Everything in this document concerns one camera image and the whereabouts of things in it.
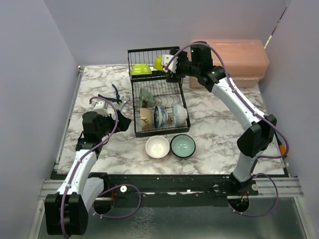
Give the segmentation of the blue floral bowl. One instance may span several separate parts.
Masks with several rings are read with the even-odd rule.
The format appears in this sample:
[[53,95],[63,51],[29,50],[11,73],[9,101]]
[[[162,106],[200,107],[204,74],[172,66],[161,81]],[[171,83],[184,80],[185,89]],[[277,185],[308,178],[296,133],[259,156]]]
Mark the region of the blue floral bowl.
[[155,106],[154,110],[154,122],[155,122],[155,128],[162,128],[166,125],[168,120],[168,114],[166,113],[166,110],[163,107]]

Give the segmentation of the mint green floral bowl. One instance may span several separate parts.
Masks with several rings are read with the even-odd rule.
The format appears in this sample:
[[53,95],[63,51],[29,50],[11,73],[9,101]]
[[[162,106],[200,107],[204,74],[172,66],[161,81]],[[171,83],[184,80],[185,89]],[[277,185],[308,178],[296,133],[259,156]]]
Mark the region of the mint green floral bowl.
[[155,104],[153,95],[144,88],[140,88],[139,99],[141,108],[150,108],[153,107]]

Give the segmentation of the yellow-green bowl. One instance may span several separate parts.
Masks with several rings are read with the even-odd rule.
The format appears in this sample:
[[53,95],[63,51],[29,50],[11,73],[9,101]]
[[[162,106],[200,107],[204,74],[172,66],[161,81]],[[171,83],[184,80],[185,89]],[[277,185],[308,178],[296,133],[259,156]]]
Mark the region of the yellow-green bowl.
[[158,70],[158,71],[162,71],[163,70],[163,65],[161,64],[161,59],[162,59],[162,55],[158,56],[155,59],[155,63],[154,63],[154,69]]

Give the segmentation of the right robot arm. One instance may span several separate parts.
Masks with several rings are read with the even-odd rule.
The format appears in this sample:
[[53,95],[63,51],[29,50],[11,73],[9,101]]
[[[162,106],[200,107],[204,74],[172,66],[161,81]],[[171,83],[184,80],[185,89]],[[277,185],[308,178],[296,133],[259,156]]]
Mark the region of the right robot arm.
[[186,76],[195,77],[208,92],[218,97],[234,114],[244,132],[237,139],[240,150],[237,165],[230,174],[229,189],[240,195],[252,181],[258,158],[268,148],[274,137],[277,119],[256,108],[235,86],[225,64],[213,64],[211,54],[216,53],[204,41],[188,45],[191,58],[183,48],[172,48],[160,58],[167,82],[179,82]]

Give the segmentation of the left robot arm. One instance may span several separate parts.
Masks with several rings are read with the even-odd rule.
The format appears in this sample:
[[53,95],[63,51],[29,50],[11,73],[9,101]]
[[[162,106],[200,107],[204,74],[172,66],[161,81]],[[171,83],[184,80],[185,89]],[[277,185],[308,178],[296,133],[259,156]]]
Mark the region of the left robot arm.
[[76,144],[72,167],[56,193],[48,194],[44,201],[49,235],[68,238],[85,233],[88,212],[95,198],[110,191],[110,184],[101,177],[90,177],[90,171],[110,136],[126,131],[131,122],[119,110],[115,118],[94,111],[82,116],[83,135]]

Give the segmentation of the beige floral bowl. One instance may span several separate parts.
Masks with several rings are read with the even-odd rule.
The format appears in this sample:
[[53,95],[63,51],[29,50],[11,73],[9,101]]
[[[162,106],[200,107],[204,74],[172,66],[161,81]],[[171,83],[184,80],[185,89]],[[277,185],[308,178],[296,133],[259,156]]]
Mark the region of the beige floral bowl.
[[142,130],[149,129],[154,125],[153,112],[147,108],[140,108],[140,118]]

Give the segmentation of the orange bowl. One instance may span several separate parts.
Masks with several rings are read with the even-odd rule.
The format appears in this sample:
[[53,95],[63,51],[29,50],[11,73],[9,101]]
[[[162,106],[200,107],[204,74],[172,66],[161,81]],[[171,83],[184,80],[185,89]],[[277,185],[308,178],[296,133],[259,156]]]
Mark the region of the orange bowl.
[[169,153],[170,144],[165,137],[155,135],[147,140],[145,149],[150,157],[159,159],[165,157]]

